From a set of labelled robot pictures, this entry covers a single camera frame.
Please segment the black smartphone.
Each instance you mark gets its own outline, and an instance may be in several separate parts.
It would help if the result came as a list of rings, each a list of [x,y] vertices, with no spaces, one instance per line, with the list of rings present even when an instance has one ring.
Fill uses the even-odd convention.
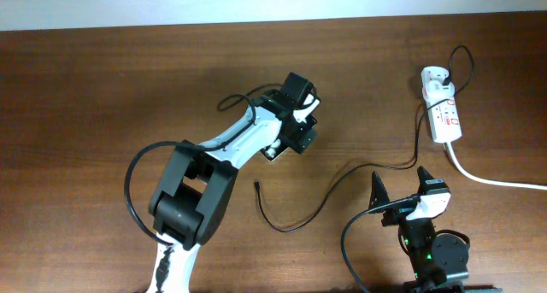
[[[275,161],[287,149],[287,146],[278,138],[271,145],[261,149],[261,153],[268,161]]]

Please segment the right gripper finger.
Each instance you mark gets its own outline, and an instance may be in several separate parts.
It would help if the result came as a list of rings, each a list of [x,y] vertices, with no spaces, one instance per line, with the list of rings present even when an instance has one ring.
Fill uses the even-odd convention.
[[[383,213],[390,203],[387,190],[376,171],[372,172],[371,194],[368,209],[372,214]]]
[[[436,184],[436,179],[423,166],[418,167],[417,174],[420,181],[418,193],[425,195]]]

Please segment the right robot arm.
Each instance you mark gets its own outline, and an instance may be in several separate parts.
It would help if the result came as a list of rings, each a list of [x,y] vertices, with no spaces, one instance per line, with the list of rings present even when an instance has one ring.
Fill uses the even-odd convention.
[[[403,284],[405,292],[463,292],[462,281],[469,277],[470,239],[458,231],[435,229],[432,220],[445,212],[451,192],[424,167],[417,174],[418,191],[392,201],[379,175],[372,173],[369,207],[382,215],[382,226],[398,227],[399,244],[415,274],[414,281]]]

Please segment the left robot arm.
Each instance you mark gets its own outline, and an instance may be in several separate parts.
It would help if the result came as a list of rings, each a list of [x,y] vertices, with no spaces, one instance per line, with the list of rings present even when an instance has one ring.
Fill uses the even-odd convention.
[[[287,149],[303,153],[316,136],[315,86],[295,73],[248,103],[223,133],[200,144],[172,142],[174,151],[154,191],[149,234],[157,241],[150,292],[187,292],[197,253],[215,234],[238,172],[255,154],[276,160]]]

